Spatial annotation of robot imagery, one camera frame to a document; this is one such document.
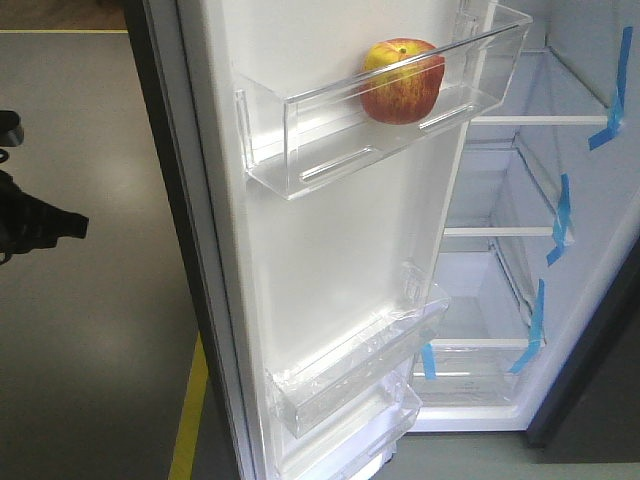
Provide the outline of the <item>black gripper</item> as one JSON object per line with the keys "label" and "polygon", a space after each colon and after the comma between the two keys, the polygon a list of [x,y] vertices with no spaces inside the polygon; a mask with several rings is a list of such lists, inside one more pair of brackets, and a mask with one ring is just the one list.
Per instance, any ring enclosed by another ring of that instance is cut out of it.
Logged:
{"label": "black gripper", "polygon": [[26,194],[1,171],[1,264],[14,254],[54,248],[61,237],[84,239],[88,225],[88,217]]}

